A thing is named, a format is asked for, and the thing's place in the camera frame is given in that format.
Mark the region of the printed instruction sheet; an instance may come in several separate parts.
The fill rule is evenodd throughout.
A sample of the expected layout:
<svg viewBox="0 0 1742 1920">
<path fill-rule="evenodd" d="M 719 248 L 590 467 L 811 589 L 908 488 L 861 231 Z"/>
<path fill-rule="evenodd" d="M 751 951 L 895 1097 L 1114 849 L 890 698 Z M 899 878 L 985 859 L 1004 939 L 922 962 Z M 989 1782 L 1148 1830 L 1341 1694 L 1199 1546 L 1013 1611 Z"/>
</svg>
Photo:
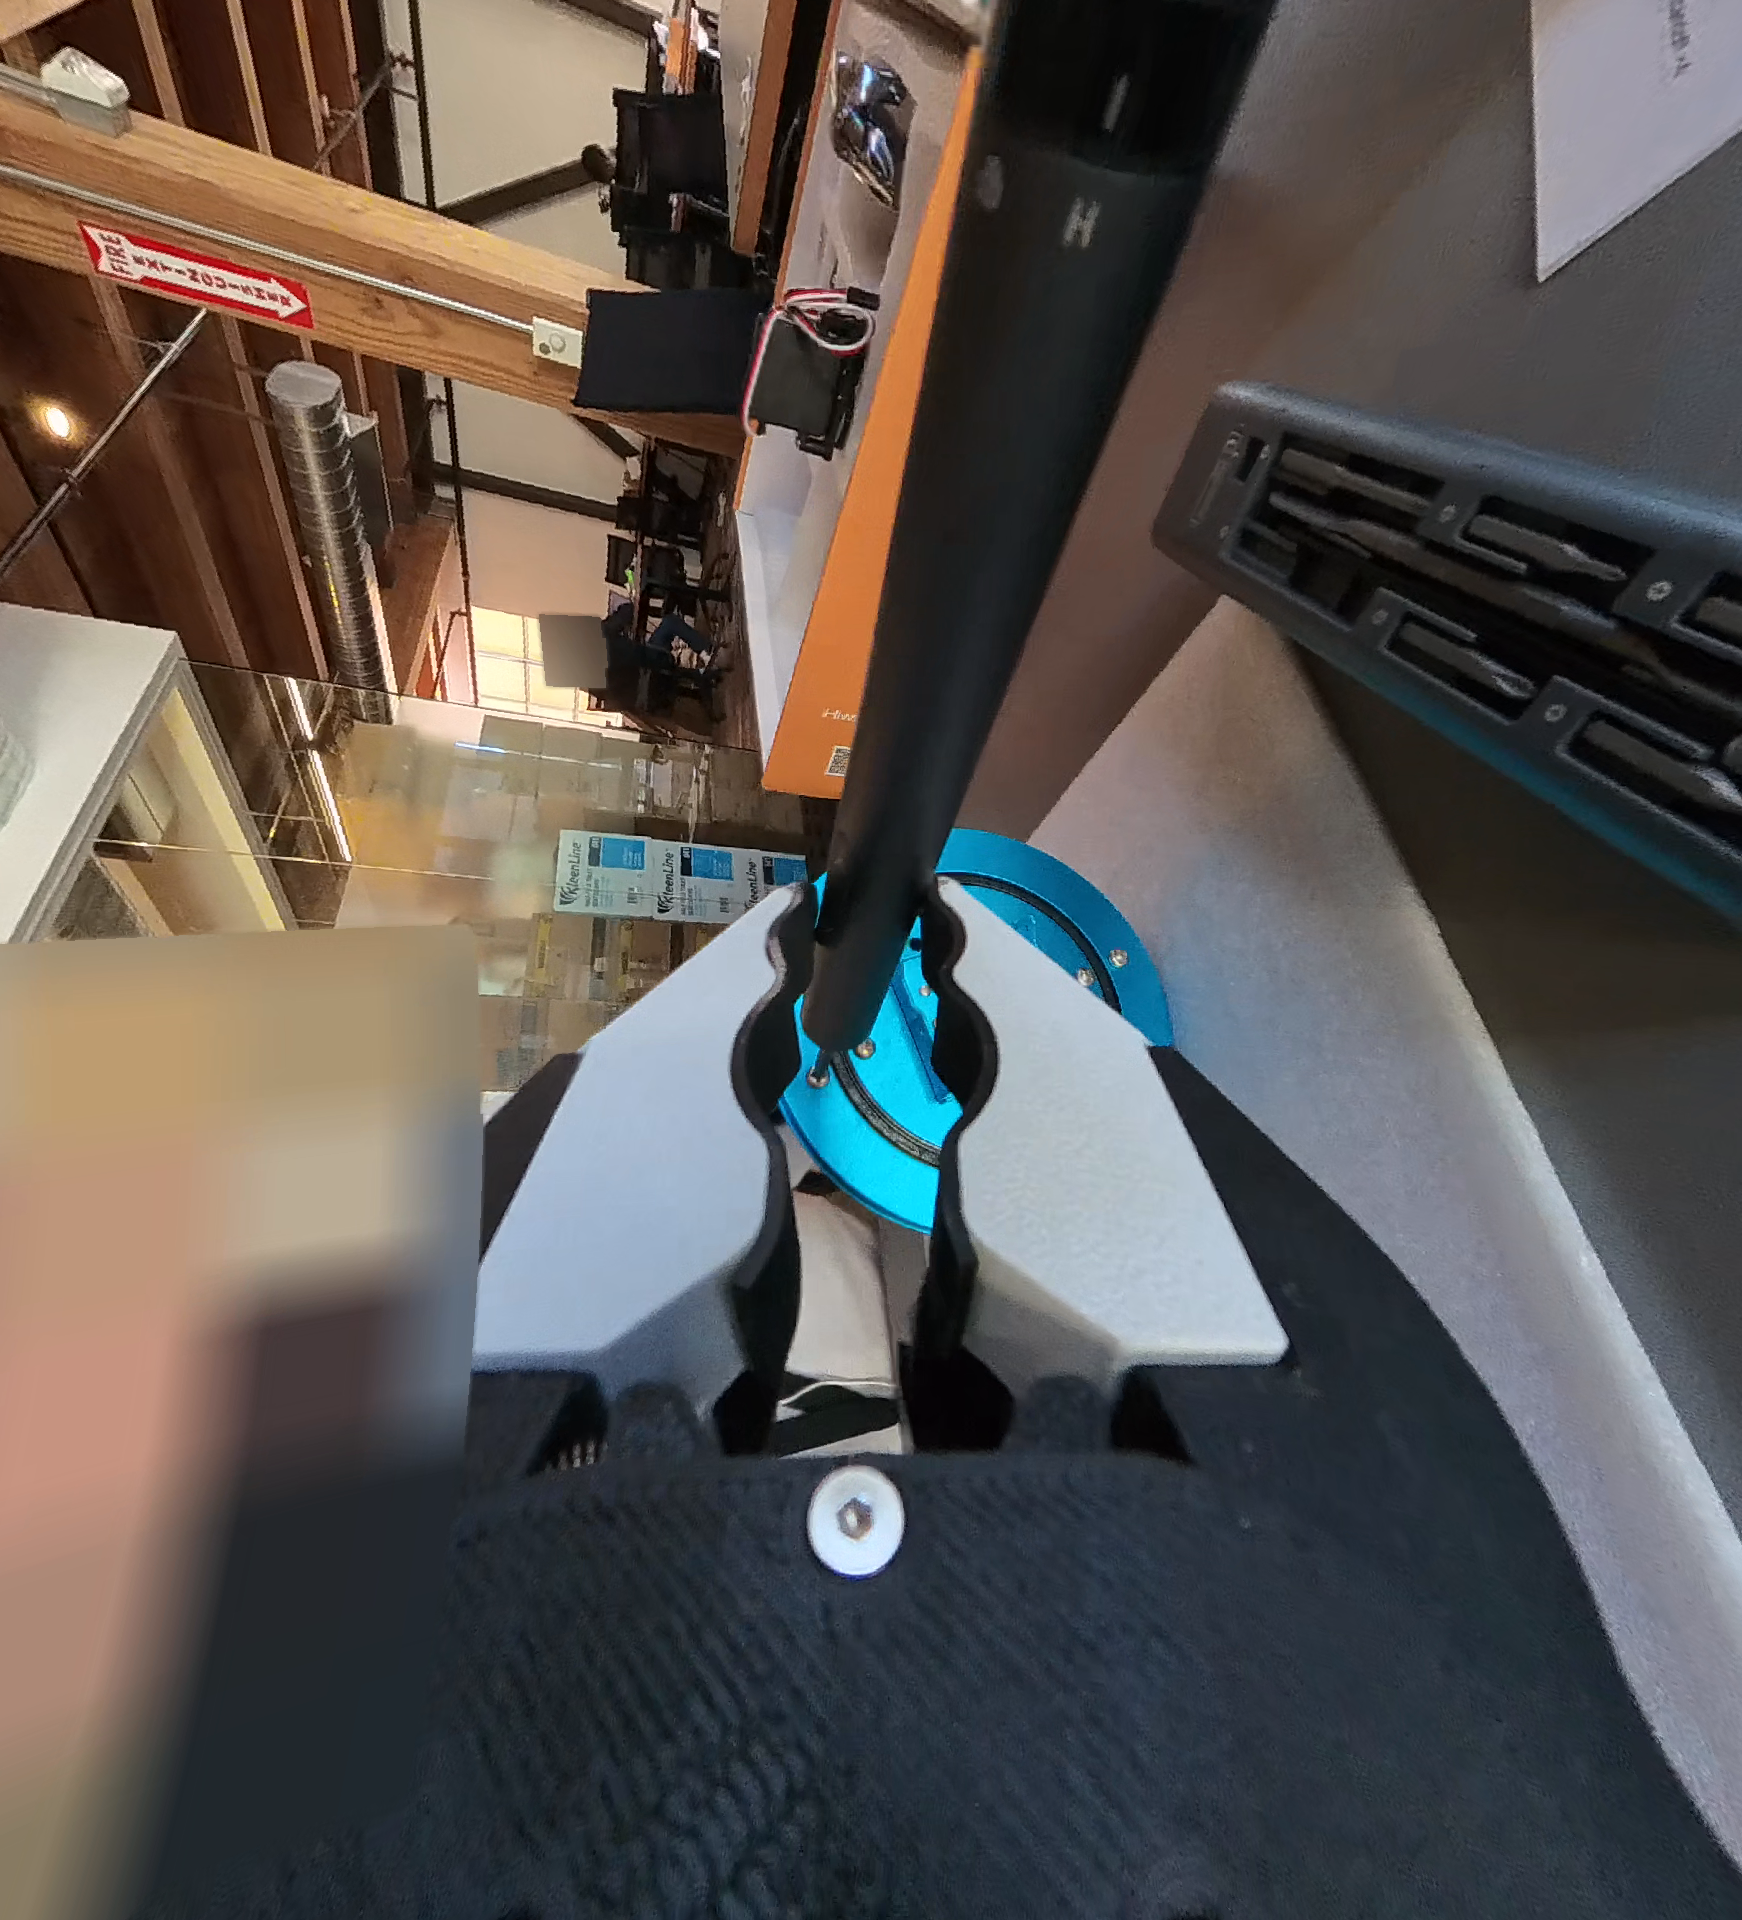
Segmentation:
<svg viewBox="0 0 1742 1920">
<path fill-rule="evenodd" d="M 1531 4 L 1535 279 L 1742 134 L 1742 4 Z"/>
</svg>

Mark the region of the red and white wall sign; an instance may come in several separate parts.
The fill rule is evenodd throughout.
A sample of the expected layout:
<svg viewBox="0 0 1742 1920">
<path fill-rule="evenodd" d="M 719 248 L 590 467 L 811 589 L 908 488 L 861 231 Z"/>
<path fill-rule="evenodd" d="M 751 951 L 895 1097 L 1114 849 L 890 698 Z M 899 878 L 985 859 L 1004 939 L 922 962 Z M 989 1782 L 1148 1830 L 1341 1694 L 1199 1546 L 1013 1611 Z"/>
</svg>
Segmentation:
<svg viewBox="0 0 1742 1920">
<path fill-rule="evenodd" d="M 75 231 L 101 279 L 273 330 L 312 331 L 312 300 L 296 279 L 119 228 L 79 223 Z"/>
</svg>

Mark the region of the silver ventilation duct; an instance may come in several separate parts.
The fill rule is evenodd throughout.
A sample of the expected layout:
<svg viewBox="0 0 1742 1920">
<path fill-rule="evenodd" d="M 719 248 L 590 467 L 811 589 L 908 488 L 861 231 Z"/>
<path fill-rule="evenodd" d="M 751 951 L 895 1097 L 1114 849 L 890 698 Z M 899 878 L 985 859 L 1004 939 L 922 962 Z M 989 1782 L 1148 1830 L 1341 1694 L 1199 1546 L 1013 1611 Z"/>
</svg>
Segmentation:
<svg viewBox="0 0 1742 1920">
<path fill-rule="evenodd" d="M 266 374 L 264 396 L 332 681 L 386 698 L 393 661 L 373 546 L 377 522 L 386 522 L 386 493 L 373 467 L 377 426 L 348 411 L 341 377 L 317 361 L 282 361 Z"/>
</svg>

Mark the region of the white cabinet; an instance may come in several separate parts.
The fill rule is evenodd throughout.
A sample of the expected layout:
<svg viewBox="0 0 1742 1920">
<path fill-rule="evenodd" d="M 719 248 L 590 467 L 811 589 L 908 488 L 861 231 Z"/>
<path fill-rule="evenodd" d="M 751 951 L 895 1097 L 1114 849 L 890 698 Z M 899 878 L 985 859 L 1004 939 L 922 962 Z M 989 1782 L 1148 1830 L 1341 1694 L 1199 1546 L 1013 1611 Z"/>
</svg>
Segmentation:
<svg viewBox="0 0 1742 1920">
<path fill-rule="evenodd" d="M 174 635 L 0 609 L 32 781 L 0 829 L 0 946 L 296 930 Z"/>
</svg>

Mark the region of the white foam sheet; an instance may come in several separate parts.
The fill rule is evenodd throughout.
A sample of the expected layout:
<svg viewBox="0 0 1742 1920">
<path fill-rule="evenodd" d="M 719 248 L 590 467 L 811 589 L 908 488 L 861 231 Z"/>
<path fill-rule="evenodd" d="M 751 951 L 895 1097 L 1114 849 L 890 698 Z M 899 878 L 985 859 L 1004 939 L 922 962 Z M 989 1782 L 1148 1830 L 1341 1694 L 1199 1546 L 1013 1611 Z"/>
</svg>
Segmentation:
<svg viewBox="0 0 1742 1920">
<path fill-rule="evenodd" d="M 1136 923 L 1196 1071 L 1458 1339 L 1654 1731 L 1742 1806 L 1742 1534 L 1287 648 L 1214 609 L 1034 841 Z"/>
</svg>

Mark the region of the orange cardboard box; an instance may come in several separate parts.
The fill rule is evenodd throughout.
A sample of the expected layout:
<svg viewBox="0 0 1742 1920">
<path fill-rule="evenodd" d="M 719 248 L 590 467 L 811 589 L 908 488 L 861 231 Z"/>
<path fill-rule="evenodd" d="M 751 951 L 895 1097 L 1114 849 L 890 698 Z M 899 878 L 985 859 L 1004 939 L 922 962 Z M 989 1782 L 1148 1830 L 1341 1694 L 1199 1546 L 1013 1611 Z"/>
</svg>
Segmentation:
<svg viewBox="0 0 1742 1920">
<path fill-rule="evenodd" d="M 818 456 L 788 428 L 751 438 L 738 471 L 738 556 L 763 785 L 839 798 L 874 651 L 877 606 L 946 270 L 956 179 L 989 5 L 832 5 L 775 296 L 858 288 L 877 335 L 843 446 Z M 835 62 L 890 65 L 913 102 L 897 207 L 835 155 Z"/>
</svg>

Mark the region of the blue round metal turntable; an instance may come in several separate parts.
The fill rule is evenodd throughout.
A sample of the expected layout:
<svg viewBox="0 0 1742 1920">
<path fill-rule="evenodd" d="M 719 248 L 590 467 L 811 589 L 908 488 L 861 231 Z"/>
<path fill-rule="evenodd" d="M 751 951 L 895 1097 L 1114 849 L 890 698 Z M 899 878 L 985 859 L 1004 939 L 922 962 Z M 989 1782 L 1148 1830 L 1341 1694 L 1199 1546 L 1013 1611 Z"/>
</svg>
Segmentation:
<svg viewBox="0 0 1742 1920">
<path fill-rule="evenodd" d="M 980 900 L 1148 1043 L 1174 1042 L 1167 995 L 1136 930 L 1071 866 L 995 833 L 953 829 L 939 878 Z M 804 1073 L 779 1103 L 788 1129 L 835 1187 L 914 1234 L 931 1230 L 939 1148 L 959 1118 L 931 1066 L 934 1029 L 935 999 L 914 923 L 867 1036 L 848 1054 L 822 1054 L 804 1038 Z"/>
</svg>

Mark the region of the wooden ceiling beam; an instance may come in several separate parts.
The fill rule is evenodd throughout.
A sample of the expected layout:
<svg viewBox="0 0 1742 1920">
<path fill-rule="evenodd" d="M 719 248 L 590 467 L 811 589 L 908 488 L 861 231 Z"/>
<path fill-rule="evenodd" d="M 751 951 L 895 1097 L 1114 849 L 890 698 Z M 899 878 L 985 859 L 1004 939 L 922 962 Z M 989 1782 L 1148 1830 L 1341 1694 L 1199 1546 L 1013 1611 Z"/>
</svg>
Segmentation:
<svg viewBox="0 0 1742 1920">
<path fill-rule="evenodd" d="M 132 113 L 123 134 L 68 120 L 0 62 L 0 253 L 99 279 L 82 228 L 291 283 L 308 336 L 577 416 L 577 372 L 535 323 L 581 331 L 595 293 L 638 288 L 422 207 L 325 181 Z"/>
</svg>

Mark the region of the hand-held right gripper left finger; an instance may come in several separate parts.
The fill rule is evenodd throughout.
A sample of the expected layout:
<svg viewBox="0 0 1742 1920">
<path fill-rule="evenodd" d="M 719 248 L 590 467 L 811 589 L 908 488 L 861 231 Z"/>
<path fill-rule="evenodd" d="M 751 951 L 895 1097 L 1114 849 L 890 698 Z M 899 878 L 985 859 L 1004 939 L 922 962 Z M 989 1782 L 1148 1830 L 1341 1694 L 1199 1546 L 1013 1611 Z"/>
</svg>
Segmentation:
<svg viewBox="0 0 1742 1920">
<path fill-rule="evenodd" d="M 813 923 L 809 883 L 766 893 L 487 1123 L 478 1375 L 661 1386 L 763 1453 L 804 1302 L 779 1101 Z"/>
</svg>

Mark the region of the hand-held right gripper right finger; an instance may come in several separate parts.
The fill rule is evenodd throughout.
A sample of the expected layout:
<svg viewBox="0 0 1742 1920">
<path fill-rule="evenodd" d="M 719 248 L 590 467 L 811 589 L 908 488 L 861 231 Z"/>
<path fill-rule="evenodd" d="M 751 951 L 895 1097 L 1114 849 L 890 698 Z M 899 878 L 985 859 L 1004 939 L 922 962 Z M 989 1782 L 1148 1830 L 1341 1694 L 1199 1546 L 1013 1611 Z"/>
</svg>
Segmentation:
<svg viewBox="0 0 1742 1920">
<path fill-rule="evenodd" d="M 1136 1372 L 1256 1371 L 1291 1339 L 1152 1047 L 939 879 L 921 913 L 939 1148 L 901 1343 L 922 1453 L 989 1453 L 1049 1382 L 1116 1412 Z"/>
</svg>

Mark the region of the black screwdriver bit case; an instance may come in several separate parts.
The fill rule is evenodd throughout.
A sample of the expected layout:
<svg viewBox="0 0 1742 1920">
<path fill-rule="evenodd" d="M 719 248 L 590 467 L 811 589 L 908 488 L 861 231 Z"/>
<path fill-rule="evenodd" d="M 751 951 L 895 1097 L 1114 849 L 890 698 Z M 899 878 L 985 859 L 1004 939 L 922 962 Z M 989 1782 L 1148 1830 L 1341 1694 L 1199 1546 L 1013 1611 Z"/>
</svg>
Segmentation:
<svg viewBox="0 0 1742 1920">
<path fill-rule="evenodd" d="M 1156 549 L 1742 934 L 1742 507 L 1260 382 Z"/>
</svg>

